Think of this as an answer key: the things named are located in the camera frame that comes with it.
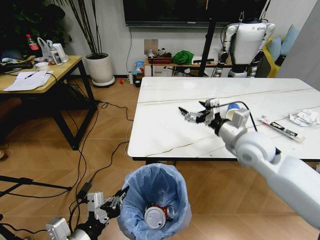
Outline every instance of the white flower pot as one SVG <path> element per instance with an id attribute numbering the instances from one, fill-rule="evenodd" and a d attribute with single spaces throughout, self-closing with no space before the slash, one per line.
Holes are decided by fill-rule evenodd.
<path id="1" fill-rule="evenodd" d="M 105 56 L 101 59 L 90 59 L 92 54 L 85 56 L 85 62 L 89 70 L 92 83 L 96 86 L 108 86 L 115 82 L 113 76 L 111 57 L 107 53 L 102 53 Z"/>

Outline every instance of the white wall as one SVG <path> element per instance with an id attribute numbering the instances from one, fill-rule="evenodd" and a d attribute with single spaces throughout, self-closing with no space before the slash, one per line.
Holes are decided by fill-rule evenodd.
<path id="1" fill-rule="evenodd" d="M 302 29 L 317 0 L 271 0 L 265 18 L 276 25 L 274 36 L 286 36 L 291 24 Z"/>
<path id="2" fill-rule="evenodd" d="M 297 78 L 320 91 L 320 1 L 305 22 L 277 78 Z"/>
<path id="3" fill-rule="evenodd" d="M 316 0 L 272 0 L 266 18 L 277 24 L 278 34 L 285 35 L 292 23 L 297 27 L 303 26 L 315 2 Z M 97 0 L 96 6 L 102 49 L 112 57 L 113 74 L 127 74 L 126 60 L 130 46 L 130 32 L 129 28 L 125 27 L 123 1 Z M 84 57 L 90 53 L 85 38 L 71 9 L 66 7 L 64 10 L 66 30 L 72 37 L 72 42 L 67 45 L 65 52 Z M 206 32 L 205 28 L 132 28 L 129 71 L 134 68 L 136 61 L 145 59 L 144 39 L 159 39 L 159 47 L 166 48 L 173 55 L 181 50 L 188 50 L 201 56 Z M 221 48 L 220 29 L 215 33 L 211 48 Z"/>

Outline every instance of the red label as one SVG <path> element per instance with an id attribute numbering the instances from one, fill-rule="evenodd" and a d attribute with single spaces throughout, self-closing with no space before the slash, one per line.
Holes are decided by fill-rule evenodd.
<path id="1" fill-rule="evenodd" d="M 35 51 L 35 50 L 39 50 L 39 47 L 36 43 L 31 43 L 29 44 L 29 47 L 31 48 L 31 50 Z"/>

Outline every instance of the crumpled tissue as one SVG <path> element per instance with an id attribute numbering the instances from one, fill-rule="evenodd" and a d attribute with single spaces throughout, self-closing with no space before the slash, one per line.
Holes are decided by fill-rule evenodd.
<path id="1" fill-rule="evenodd" d="M 302 127 L 320 124 L 320 114 L 310 109 L 304 109 L 297 113 L 290 113 L 289 119 Z"/>

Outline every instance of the marble table top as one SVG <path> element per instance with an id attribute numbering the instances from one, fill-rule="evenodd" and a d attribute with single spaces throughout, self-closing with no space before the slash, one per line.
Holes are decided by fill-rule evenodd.
<path id="1" fill-rule="evenodd" d="M 320 113 L 320 92 L 292 78 L 144 77 L 128 154 L 133 158 L 234 159 L 213 129 L 185 121 L 178 109 L 202 111 L 198 101 L 210 98 L 220 98 L 220 104 L 245 102 L 258 131 L 273 139 L 278 149 L 300 159 L 320 160 L 320 125 L 301 127 L 288 118 L 288 113 L 303 109 Z M 222 117 L 226 111 L 221 108 Z M 264 125 L 258 121 L 261 115 L 305 136 L 305 141 L 298 143 Z M 250 120 L 246 126 L 254 131 Z"/>

